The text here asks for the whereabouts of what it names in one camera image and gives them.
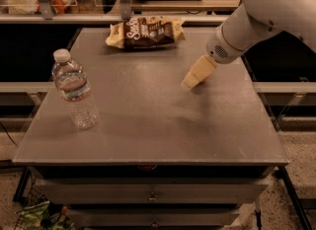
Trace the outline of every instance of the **white robotic arm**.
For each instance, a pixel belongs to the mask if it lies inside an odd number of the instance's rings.
[[[243,0],[206,44],[218,63],[230,63],[259,41],[286,31],[316,52],[316,0]]]

